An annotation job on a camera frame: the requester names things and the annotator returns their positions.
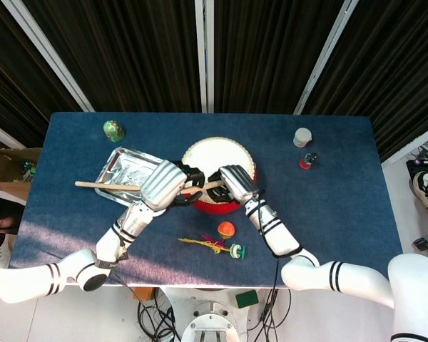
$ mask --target blue table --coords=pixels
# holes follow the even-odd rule
[[[106,139],[106,120],[125,128],[122,141]],[[312,131],[310,147],[292,144],[299,127]],[[95,250],[126,208],[73,184],[94,181],[114,148],[179,160],[194,142],[211,136],[237,140],[248,149],[265,198],[320,263],[339,260],[387,274],[401,247],[370,121],[317,115],[55,113],[11,266],[37,266],[78,249]],[[298,165],[307,152],[319,156],[311,170]],[[224,220],[235,224],[232,242],[247,247],[245,260],[178,241],[215,237]],[[193,207],[172,208],[154,219],[129,255],[117,272],[131,285],[271,287],[274,278],[275,260],[243,209],[213,216]]]

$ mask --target red drum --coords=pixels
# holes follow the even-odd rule
[[[214,137],[200,140],[189,147],[182,161],[186,165],[200,169],[206,179],[222,166],[241,165],[254,182],[256,181],[255,164],[249,152],[228,138]],[[206,191],[203,191],[203,195],[193,205],[209,214],[225,214],[240,208],[240,205],[234,202],[216,203]]]

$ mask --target green block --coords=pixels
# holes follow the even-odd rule
[[[236,295],[236,303],[238,303],[238,308],[242,309],[246,306],[251,306],[258,303],[257,291],[251,290],[244,292],[243,294]]]

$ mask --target silver tray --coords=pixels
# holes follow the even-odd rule
[[[118,147],[108,158],[96,182],[141,186],[163,160],[130,148]],[[139,191],[95,189],[97,194],[130,206],[141,200]]]

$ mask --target wooden stick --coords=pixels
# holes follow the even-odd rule
[[[82,182],[77,180],[74,182],[77,187],[94,187],[97,189],[107,189],[107,190],[123,190],[123,191],[140,191],[140,187],[137,185],[122,185],[122,184],[104,184],[104,183],[95,183],[95,182]],[[180,191],[181,194],[191,194],[200,190],[213,189],[214,187],[219,187],[224,185],[222,180],[216,180],[214,182],[206,183],[205,186],[201,189],[199,187],[186,187]]]

